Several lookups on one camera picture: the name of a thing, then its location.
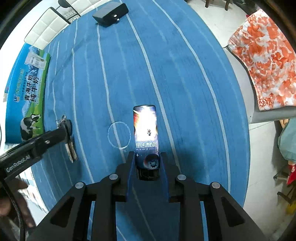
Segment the right white padded chair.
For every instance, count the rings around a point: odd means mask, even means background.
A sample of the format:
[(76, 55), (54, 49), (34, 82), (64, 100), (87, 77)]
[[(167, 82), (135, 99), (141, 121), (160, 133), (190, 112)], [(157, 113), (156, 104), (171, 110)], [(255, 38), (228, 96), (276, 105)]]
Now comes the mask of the right white padded chair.
[(57, 8), (49, 7), (40, 16), (25, 36), (24, 42), (43, 50), (73, 21), (105, 3), (107, 3), (107, 1), (58, 1)]

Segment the teal blanket pile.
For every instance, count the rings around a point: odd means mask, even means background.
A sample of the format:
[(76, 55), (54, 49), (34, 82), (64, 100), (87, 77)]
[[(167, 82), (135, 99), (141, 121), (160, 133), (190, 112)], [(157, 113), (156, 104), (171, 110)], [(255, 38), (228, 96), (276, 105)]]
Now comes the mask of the teal blanket pile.
[(296, 158), (296, 141), (295, 141), (295, 118), (291, 118), (283, 128), (278, 138), (278, 147), (282, 156), (295, 163)]

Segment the orange white floral cloth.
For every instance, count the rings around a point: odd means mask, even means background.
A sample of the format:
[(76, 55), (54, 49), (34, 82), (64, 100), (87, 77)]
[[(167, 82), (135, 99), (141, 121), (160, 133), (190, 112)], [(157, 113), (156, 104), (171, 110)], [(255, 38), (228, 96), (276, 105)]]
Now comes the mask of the orange white floral cloth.
[(295, 106), (295, 51), (266, 12), (250, 15), (228, 48), (247, 68), (260, 111)]

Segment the small blue square box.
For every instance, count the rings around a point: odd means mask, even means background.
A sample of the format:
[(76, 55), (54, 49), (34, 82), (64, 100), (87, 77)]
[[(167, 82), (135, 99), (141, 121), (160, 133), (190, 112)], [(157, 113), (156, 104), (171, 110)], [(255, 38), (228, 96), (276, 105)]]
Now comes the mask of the small blue square box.
[(93, 18), (104, 27), (108, 27), (117, 23), (120, 18), (129, 12), (125, 3), (110, 1), (103, 5), (92, 16)]

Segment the car key bunch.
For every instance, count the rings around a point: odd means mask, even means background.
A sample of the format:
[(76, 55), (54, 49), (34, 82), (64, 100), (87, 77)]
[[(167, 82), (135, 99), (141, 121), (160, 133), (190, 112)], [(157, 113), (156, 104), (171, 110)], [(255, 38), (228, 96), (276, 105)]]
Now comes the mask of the car key bunch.
[(65, 138), (63, 142), (65, 143), (65, 148), (69, 157), (69, 160), (71, 163), (74, 163), (78, 160), (77, 153), (75, 151), (74, 142), (72, 140), (72, 132), (73, 127), (72, 123), (65, 115), (62, 115), (62, 117), (59, 120), (56, 120), (56, 125), (58, 128), (61, 128), (65, 132)]

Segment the small printed lighter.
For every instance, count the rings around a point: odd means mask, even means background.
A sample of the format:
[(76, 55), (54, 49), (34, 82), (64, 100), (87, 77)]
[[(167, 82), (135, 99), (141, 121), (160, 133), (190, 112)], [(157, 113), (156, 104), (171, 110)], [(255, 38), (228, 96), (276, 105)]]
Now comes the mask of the small printed lighter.
[(134, 106), (133, 127), (137, 178), (142, 181), (155, 181), (159, 178), (160, 166), (156, 107)]

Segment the blue striped tablecloth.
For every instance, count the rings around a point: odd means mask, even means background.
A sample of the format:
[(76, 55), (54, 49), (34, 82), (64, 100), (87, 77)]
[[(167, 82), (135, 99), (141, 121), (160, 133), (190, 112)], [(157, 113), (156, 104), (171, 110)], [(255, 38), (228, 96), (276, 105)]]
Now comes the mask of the blue striped tablecloth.
[(128, 14), (109, 27), (84, 14), (45, 48), (44, 127), (70, 119), (78, 155), (70, 162), (59, 144), (32, 167), (46, 208), (77, 182), (98, 182), (126, 162), (135, 148), (133, 107), (149, 104), (170, 163), (197, 182), (219, 182), (243, 205), (248, 120), (224, 50), (184, 1), (126, 6)]

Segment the blue cardboard milk box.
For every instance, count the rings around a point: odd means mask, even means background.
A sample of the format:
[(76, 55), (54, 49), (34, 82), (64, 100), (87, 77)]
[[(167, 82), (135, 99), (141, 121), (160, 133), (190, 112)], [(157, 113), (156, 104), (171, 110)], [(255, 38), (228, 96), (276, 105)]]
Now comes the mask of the blue cardboard milk box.
[(44, 92), (51, 56), (25, 43), (11, 70), (5, 93), (6, 143), (20, 144), (44, 133)]

